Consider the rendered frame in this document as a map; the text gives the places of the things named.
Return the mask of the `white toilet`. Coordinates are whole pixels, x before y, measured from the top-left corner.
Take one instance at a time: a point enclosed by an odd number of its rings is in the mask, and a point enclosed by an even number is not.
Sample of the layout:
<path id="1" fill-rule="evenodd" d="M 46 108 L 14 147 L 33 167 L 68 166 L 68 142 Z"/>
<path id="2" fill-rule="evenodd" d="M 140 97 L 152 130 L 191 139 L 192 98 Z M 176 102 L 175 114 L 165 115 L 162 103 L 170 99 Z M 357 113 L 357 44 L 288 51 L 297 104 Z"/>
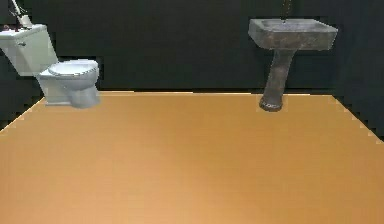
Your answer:
<path id="1" fill-rule="evenodd" d="M 96 87 L 98 62 L 90 59 L 60 61 L 46 25 L 1 31 L 0 49 L 19 76 L 37 79 L 47 106 L 89 108 L 100 102 Z"/>

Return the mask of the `dark brass sink faucet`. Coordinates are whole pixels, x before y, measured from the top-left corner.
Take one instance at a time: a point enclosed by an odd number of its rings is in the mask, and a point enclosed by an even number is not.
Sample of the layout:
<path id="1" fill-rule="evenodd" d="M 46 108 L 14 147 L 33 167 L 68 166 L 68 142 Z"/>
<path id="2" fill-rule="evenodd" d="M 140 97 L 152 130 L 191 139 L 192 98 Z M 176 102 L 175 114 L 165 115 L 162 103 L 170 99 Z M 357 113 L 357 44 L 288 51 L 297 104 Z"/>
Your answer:
<path id="1" fill-rule="evenodd" d="M 290 13 L 291 0 L 283 0 L 282 10 L 281 10 L 281 19 L 286 20 Z"/>

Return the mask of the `grey stone pedestal sink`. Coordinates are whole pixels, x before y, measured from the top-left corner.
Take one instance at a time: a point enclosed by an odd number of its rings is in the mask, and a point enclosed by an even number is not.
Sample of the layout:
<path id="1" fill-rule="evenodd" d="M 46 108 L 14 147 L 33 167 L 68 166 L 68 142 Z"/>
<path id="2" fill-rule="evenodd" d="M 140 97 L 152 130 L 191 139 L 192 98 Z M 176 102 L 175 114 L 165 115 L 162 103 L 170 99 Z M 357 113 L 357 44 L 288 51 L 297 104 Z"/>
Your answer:
<path id="1" fill-rule="evenodd" d="M 254 43 L 274 52 L 259 107 L 278 112 L 294 55 L 300 50 L 330 50 L 338 29 L 315 19 L 250 19 L 248 35 Z"/>

